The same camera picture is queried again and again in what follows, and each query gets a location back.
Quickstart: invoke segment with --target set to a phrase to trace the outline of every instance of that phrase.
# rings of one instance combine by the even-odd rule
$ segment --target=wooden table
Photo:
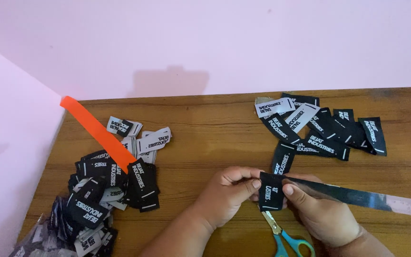
[[[320,97],[322,107],[352,108],[358,117],[380,116],[388,156],[352,149],[350,161],[297,155],[290,172],[313,173],[342,187],[411,198],[411,88],[297,91]],[[268,170],[277,139],[254,112],[254,98],[280,92],[92,100],[81,103],[103,124],[110,116],[143,123],[143,130],[169,126],[173,138],[158,151],[161,208],[148,213],[114,211],[119,230],[114,256],[135,256],[170,220],[195,200],[213,173],[232,166]],[[300,131],[303,137],[307,128]],[[101,146],[68,113],[26,215],[20,237],[41,213],[50,213],[57,194],[66,192],[74,162]],[[396,256],[411,256],[411,216],[351,206],[358,220]],[[273,212],[290,235],[311,240],[289,210]],[[254,203],[211,237],[204,256],[275,254],[271,229]]]

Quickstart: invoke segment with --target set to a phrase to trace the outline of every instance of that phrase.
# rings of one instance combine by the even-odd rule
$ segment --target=orange tape strip
[[[137,161],[131,153],[106,130],[96,118],[90,114],[77,100],[66,96],[60,106],[68,110],[74,118],[104,147],[120,168],[128,174],[128,164]]]

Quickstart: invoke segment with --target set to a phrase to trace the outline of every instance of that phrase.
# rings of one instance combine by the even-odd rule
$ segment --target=scissors
[[[275,257],[288,257],[288,253],[286,252],[286,249],[283,246],[281,236],[285,238],[289,246],[293,248],[293,250],[296,252],[298,257],[303,257],[303,255],[299,251],[300,245],[307,246],[310,249],[310,257],[315,257],[315,250],[313,249],[312,245],[309,242],[303,239],[292,239],[283,229],[281,229],[277,225],[277,223],[275,222],[270,212],[265,211],[261,213],[263,214],[264,218],[266,218],[267,223],[269,223],[270,227],[272,228],[275,241],[277,242],[277,253],[275,254]]]

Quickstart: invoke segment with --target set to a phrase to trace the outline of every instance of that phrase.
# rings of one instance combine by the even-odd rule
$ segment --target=human hand
[[[313,175],[289,173],[286,176],[323,183]],[[313,198],[292,184],[283,185],[283,193],[299,211],[310,234],[328,246],[341,247],[360,236],[361,226],[345,203]]]
[[[243,201],[258,196],[261,187],[259,173],[251,167],[229,167],[217,172],[199,195],[193,208],[213,229],[222,227],[240,208]]]

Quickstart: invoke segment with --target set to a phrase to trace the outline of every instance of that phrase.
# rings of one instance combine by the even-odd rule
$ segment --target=forearm
[[[377,238],[361,226],[360,236],[342,247],[326,247],[330,257],[394,257]]]
[[[202,256],[212,232],[212,227],[190,206],[147,245],[140,257]]]

